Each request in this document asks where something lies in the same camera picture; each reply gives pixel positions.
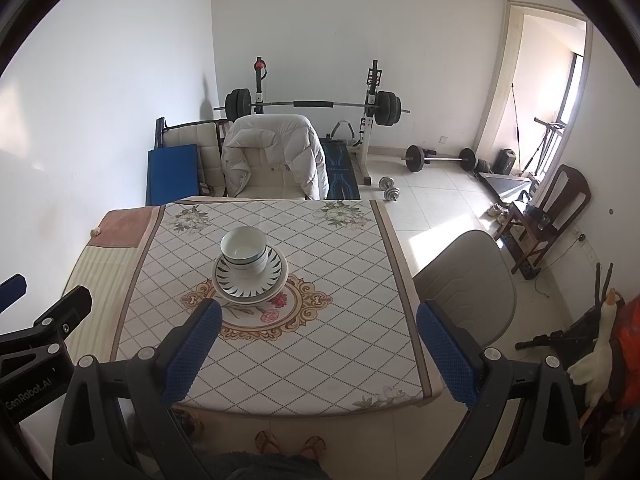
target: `pink flower print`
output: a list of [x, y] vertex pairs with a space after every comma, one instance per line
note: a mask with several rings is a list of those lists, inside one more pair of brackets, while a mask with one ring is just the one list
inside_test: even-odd
[[263, 323], [273, 323], [279, 317], [280, 317], [280, 313], [275, 308], [270, 308], [260, 316], [260, 321]]
[[286, 304], [287, 304], [287, 295], [284, 292], [279, 292], [271, 300], [271, 304], [275, 308], [282, 308], [283, 306], [286, 306]]

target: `doorway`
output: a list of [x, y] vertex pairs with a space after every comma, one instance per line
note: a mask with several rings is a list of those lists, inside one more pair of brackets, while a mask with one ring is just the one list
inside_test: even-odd
[[[508, 3], [495, 91], [476, 141], [497, 173], [524, 177], [535, 189], [555, 171], [582, 95], [590, 37], [579, 14]], [[495, 164], [502, 150], [511, 150], [512, 162], [503, 171]]]

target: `stack of dishes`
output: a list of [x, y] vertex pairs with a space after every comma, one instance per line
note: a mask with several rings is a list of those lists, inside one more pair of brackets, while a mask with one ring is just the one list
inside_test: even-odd
[[220, 241], [222, 255], [213, 267], [213, 286], [225, 300], [236, 304], [267, 301], [287, 282], [287, 260], [278, 248], [267, 245], [255, 227], [238, 227]]

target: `white jacket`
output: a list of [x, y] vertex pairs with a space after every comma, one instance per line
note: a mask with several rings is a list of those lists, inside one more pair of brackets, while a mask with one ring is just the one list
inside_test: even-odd
[[255, 114], [236, 120], [222, 147], [222, 170], [229, 196], [237, 196], [251, 176], [243, 148], [263, 149], [269, 164], [289, 167], [295, 181], [310, 199], [326, 198], [329, 183], [324, 151], [306, 117]]

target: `wooden chair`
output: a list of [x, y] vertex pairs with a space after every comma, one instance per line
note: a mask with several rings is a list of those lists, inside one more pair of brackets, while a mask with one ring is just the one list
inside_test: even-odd
[[[556, 188], [556, 183], [558, 182], [558, 178], [560, 177], [561, 173], [564, 173], [566, 175], [567, 181], [553, 203], [548, 206], [548, 208], [545, 208], [549, 198]], [[576, 210], [572, 213], [571, 216], [569, 216], [569, 218], [562, 224], [561, 227], [556, 228], [554, 226], [554, 222], [558, 219], [562, 212], [574, 202], [574, 200], [578, 197], [578, 195], [580, 195], [580, 193], [584, 195], [582, 203], [576, 208]], [[511, 269], [511, 273], [515, 274], [522, 262], [524, 262], [530, 256], [537, 254], [538, 257], [533, 262], [533, 266], [535, 267], [549, 250], [549, 248], [554, 244], [554, 242], [558, 240], [562, 233], [564, 233], [569, 224], [578, 217], [578, 215], [589, 203], [589, 200], [591, 200], [591, 191], [584, 175], [575, 168], [571, 168], [562, 164], [556, 171], [554, 179], [551, 181], [551, 185], [546, 191], [546, 195], [538, 208], [539, 210], [544, 211], [550, 219], [549, 223], [544, 229], [540, 230], [538, 228], [538, 223], [540, 220], [539, 218], [533, 218], [533, 216], [525, 213], [523, 203], [511, 203], [506, 222], [498, 230], [494, 239], [500, 239], [505, 231], [511, 229], [512, 225], [521, 225], [524, 227], [524, 232], [520, 235], [520, 240], [523, 240], [527, 234], [530, 238], [529, 247], [522, 251], [522, 256], [518, 259], [513, 269]], [[546, 244], [539, 249], [538, 246], [544, 242], [546, 242]]]

